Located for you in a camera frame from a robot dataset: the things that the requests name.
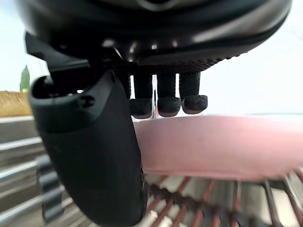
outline black plastic bracket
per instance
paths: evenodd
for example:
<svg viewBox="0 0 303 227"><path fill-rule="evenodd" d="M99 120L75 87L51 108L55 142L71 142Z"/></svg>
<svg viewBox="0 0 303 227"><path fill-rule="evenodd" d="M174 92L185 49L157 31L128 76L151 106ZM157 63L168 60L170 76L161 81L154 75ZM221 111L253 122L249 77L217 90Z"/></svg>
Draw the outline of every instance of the black plastic bracket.
<svg viewBox="0 0 303 227"><path fill-rule="evenodd" d="M37 184L42 197L42 216L46 224L58 219L63 213L62 189L57 173L47 155L37 159Z"/></svg>

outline white background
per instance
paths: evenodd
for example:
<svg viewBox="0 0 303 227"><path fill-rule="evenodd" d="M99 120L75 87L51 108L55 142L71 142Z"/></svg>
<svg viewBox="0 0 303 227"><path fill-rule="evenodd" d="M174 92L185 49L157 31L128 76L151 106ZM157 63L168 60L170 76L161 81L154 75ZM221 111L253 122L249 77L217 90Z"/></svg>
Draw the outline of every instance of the white background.
<svg viewBox="0 0 303 227"><path fill-rule="evenodd" d="M18 91L28 65L31 80L46 64L25 54L24 27L13 0L0 1L0 90ZM303 113L303 0L294 0L280 30L251 52L202 72L208 114Z"/></svg>

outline pink plate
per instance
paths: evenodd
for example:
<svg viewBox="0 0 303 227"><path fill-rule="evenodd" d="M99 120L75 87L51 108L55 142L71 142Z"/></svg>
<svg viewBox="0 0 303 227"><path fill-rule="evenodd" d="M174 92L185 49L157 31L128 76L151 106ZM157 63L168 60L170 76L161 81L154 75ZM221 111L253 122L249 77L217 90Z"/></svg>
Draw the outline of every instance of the pink plate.
<svg viewBox="0 0 303 227"><path fill-rule="evenodd" d="M303 163L302 122L193 116L134 125L149 174L262 180Z"/></svg>

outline yellow wall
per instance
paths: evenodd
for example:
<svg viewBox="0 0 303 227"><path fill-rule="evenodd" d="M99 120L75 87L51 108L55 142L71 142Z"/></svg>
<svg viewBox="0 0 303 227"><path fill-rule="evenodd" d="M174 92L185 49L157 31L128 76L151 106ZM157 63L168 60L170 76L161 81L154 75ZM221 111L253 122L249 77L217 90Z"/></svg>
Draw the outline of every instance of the yellow wall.
<svg viewBox="0 0 303 227"><path fill-rule="evenodd" d="M0 91L0 117L30 114L27 93Z"/></svg>

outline metal grill grate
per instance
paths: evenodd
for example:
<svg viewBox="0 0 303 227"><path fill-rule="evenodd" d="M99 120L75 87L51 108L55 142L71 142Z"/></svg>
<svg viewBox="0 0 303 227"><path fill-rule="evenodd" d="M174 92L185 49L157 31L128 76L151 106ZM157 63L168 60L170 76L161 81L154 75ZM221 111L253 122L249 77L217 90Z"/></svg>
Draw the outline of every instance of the metal grill grate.
<svg viewBox="0 0 303 227"><path fill-rule="evenodd" d="M0 137L0 226L43 227L34 158L45 150L32 119L0 119ZM139 227L303 226L300 167L281 179L255 183L155 175L146 180L150 197ZM61 190L64 215L48 226L95 227Z"/></svg>

